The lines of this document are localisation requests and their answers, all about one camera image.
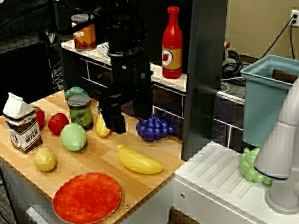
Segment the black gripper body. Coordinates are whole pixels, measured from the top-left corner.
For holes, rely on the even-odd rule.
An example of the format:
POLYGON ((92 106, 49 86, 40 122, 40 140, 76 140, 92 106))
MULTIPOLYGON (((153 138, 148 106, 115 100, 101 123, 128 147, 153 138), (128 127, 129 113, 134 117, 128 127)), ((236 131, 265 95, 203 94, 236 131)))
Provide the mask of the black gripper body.
POLYGON ((101 109, 122 106, 137 97, 152 96, 153 83, 150 59, 144 49, 132 48, 124 52, 108 51, 113 83, 98 94, 101 109))

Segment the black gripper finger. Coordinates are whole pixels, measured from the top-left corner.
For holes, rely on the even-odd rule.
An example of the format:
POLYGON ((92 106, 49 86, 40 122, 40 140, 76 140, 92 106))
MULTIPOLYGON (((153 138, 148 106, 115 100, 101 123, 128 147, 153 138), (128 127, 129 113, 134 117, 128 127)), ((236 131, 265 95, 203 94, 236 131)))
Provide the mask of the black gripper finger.
POLYGON ((122 115, 120 106, 104 108, 102 110, 102 117, 109 130, 119 135, 126 132, 125 118, 122 115))
POLYGON ((153 97, 142 96, 134 100, 133 113, 139 119, 147 120, 152 114, 153 97))

